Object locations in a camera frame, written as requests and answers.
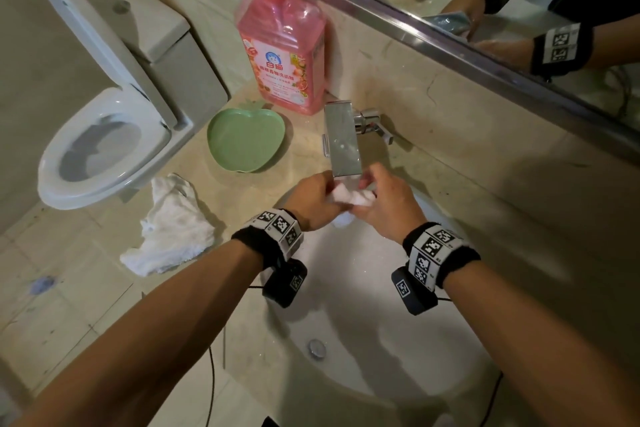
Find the white toilet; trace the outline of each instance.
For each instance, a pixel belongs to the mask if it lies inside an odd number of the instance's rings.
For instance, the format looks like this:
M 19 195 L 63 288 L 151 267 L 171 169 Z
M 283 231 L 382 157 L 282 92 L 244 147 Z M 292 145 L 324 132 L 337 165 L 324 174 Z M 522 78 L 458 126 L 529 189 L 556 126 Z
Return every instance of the white toilet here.
M 162 2 L 49 1 L 114 83 L 40 159 L 40 199 L 73 209 L 144 186 L 228 96 L 187 20 Z

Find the chrome faucet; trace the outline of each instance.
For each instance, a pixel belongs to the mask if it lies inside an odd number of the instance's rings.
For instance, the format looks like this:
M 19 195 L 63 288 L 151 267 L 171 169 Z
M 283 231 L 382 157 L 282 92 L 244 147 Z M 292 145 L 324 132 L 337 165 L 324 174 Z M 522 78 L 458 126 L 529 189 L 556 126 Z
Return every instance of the chrome faucet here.
M 380 123 L 380 113 L 375 108 L 353 110 L 349 100 L 324 106 L 324 126 L 324 156 L 331 159 L 333 177 L 338 180 L 357 180 L 362 174 L 358 134 L 374 131 L 387 144 L 394 141 L 393 134 Z

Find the green soap dish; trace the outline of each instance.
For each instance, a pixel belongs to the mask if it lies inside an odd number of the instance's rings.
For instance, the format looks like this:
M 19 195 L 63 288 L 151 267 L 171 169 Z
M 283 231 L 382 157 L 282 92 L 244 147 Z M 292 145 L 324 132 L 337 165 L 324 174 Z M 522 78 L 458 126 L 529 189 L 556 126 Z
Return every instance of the green soap dish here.
M 284 140 L 284 120 L 276 112 L 227 108 L 209 122 L 209 151 L 227 171 L 254 172 L 269 162 Z

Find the pink soap bottle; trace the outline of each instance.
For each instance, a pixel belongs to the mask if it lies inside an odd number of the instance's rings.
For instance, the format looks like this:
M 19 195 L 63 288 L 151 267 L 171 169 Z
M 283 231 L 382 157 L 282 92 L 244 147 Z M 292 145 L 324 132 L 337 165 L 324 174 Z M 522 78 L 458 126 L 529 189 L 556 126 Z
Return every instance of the pink soap bottle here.
M 324 13 L 306 0 L 242 0 L 236 26 L 263 98 L 305 115 L 323 107 Z

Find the reflected hand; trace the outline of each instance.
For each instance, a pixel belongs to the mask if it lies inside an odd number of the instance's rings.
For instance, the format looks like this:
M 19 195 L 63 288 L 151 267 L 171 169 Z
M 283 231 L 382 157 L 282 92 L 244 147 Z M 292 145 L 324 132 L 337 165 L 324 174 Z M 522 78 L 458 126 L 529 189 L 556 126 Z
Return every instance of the reflected hand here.
M 376 201 L 371 206 L 354 206 L 357 218 L 369 223 L 385 238 L 400 245 L 414 229 L 427 222 L 411 187 L 377 162 L 364 172 L 360 188 L 376 183 Z
M 501 59 L 523 71 L 531 71 L 533 57 L 533 40 L 520 41 L 480 41 L 474 44 L 476 48 Z
M 283 208 L 296 215 L 302 231 L 318 230 L 351 208 L 350 204 L 327 202 L 326 197 L 334 187 L 331 171 L 304 178 L 294 188 Z
M 467 39 L 471 39 L 484 17 L 484 4 L 484 0 L 451 0 L 440 13 L 457 12 L 459 10 L 464 12 L 471 21 L 471 29 L 467 35 Z

